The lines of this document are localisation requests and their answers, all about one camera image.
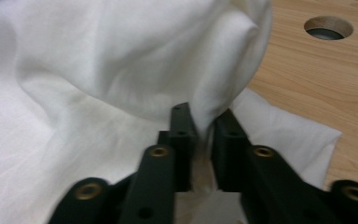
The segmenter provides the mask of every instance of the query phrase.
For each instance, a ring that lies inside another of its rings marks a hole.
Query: wood grain
[[[358,1],[273,0],[268,51],[249,87],[282,109],[343,132],[325,179],[358,181]],[[349,21],[353,34],[321,40],[304,31],[317,16]]]

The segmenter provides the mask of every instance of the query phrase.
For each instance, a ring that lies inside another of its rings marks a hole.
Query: wooden table
[[[358,1],[273,0],[264,61],[249,87],[273,105],[342,131],[325,179],[358,181]],[[304,30],[317,16],[349,21],[353,33],[321,40]]]

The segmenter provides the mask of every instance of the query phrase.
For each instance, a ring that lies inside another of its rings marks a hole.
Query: white fabric
[[[202,158],[211,121],[240,92],[233,109],[251,140],[321,186],[339,132],[242,91],[270,25],[268,0],[0,0],[0,224],[45,223],[77,180],[133,172],[182,102],[201,140],[197,192],[178,195],[177,223],[235,223],[237,196],[203,190]]]

